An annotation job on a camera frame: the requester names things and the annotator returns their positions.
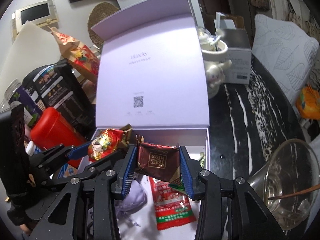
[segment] leaf pattern pillow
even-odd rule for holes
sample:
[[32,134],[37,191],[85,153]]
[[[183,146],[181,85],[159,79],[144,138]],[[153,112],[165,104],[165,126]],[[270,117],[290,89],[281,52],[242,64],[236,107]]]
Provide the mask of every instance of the leaf pattern pillow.
[[256,34],[252,53],[271,73],[294,105],[315,64],[319,43],[293,22],[263,14],[254,18]]

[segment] red canister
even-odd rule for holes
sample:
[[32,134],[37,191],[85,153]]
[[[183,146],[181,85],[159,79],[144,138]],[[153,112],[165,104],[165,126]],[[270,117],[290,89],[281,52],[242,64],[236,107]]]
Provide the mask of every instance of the red canister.
[[[50,149],[61,143],[64,146],[78,146],[86,142],[86,139],[53,107],[44,110],[30,135],[32,141],[42,149]],[[68,163],[77,168],[80,161],[81,159],[70,160]]]

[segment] white paper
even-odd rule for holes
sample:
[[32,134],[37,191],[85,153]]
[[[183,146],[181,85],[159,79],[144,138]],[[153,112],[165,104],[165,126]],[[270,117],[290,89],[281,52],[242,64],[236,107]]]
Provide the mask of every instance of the white paper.
[[222,29],[221,27],[220,27],[220,17],[221,16],[225,16],[223,13],[220,13],[220,12],[216,12],[216,19],[215,19],[215,21],[214,21],[214,25],[216,26],[216,30],[218,30],[218,29]]
[[54,64],[61,57],[54,37],[47,31],[27,22],[13,43],[0,73],[0,101],[10,83],[22,82],[34,69]]
[[226,20],[214,20],[214,24],[216,26],[216,29],[218,29],[217,26],[219,26],[219,29],[224,30],[224,29],[235,29],[235,23],[233,20],[226,19]]

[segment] gold candy wrapper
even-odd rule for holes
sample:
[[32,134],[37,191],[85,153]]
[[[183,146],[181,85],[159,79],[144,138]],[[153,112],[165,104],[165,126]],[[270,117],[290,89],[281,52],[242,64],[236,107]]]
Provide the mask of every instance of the gold candy wrapper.
[[93,139],[88,147],[88,155],[91,161],[98,161],[117,149],[128,148],[128,140],[131,136],[131,125],[118,129],[106,129]]

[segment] qr code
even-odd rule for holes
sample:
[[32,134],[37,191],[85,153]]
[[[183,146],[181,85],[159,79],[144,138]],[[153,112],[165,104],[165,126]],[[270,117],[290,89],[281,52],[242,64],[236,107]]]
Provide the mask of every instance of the qr code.
[[143,107],[143,96],[133,98],[133,107]]

